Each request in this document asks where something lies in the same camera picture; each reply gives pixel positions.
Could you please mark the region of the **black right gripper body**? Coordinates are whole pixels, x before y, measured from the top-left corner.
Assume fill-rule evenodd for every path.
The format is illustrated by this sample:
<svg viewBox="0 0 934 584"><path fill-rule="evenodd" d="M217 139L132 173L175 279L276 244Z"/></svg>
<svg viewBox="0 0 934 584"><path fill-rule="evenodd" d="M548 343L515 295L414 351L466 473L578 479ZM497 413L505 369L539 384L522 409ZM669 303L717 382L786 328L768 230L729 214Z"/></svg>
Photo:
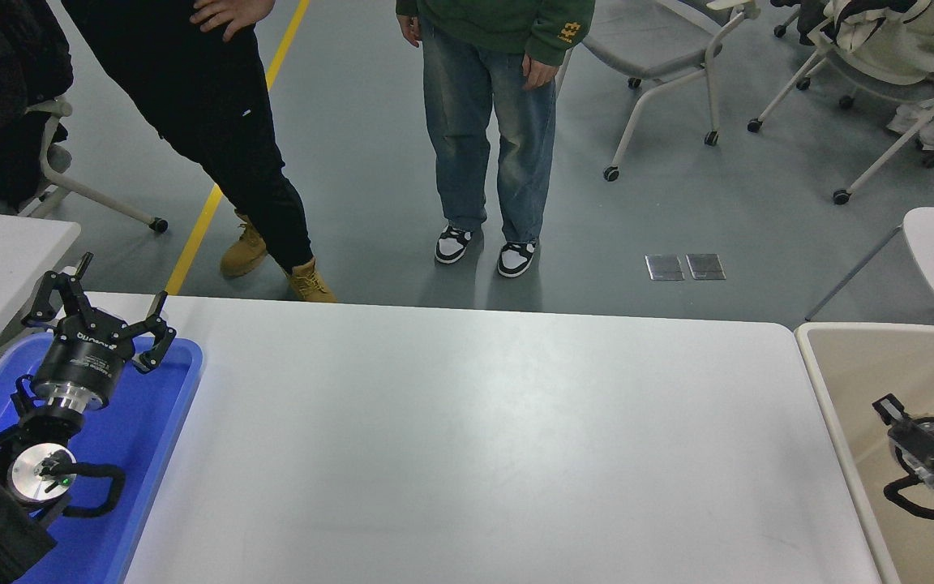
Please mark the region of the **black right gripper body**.
<svg viewBox="0 0 934 584"><path fill-rule="evenodd" d="M894 458L927 461L934 456L934 415L890 420L889 439Z"/></svg>

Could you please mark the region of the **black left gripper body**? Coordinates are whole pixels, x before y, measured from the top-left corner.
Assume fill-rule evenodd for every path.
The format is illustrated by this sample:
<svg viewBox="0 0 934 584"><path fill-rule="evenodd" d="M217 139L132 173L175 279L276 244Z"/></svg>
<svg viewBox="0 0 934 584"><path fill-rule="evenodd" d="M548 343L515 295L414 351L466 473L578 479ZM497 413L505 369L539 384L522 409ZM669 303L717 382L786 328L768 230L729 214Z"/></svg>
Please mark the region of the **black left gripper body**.
<svg viewBox="0 0 934 584"><path fill-rule="evenodd" d="M42 400L63 384L89 389L97 400L109 400L125 363L133 358L133 341L120 333L127 322L112 315L94 315L86 323L79 315L66 316L31 380L31 391Z"/></svg>

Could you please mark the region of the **person's left hand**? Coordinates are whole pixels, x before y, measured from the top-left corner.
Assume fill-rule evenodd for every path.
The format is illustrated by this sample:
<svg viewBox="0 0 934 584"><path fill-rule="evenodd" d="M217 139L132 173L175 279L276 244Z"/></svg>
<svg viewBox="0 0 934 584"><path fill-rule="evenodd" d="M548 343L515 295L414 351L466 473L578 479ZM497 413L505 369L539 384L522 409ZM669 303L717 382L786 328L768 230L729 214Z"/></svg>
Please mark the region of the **person's left hand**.
<svg viewBox="0 0 934 584"><path fill-rule="evenodd" d="M266 19L274 10L275 1L195 1L188 22L207 33L221 29L223 43Z"/></svg>
<svg viewBox="0 0 934 584"><path fill-rule="evenodd" d="M524 79L522 90L544 88L551 82L555 82L559 69L559 64L547 64L529 54L524 54L521 62L521 74Z"/></svg>

